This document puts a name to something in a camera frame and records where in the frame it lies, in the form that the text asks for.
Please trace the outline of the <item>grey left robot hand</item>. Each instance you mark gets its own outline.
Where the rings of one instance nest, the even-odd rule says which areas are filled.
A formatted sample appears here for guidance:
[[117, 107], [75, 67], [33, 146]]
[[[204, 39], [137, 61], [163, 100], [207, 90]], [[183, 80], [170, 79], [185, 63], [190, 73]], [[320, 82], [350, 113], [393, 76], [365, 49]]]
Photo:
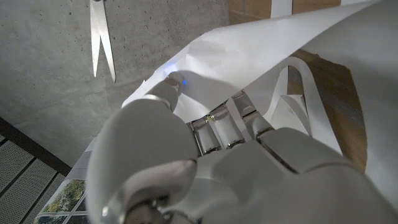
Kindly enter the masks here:
[[90, 155], [90, 223], [396, 223], [397, 212], [341, 154], [274, 129], [243, 94], [245, 141], [227, 111], [220, 137], [174, 113], [185, 75], [172, 72], [103, 126]]

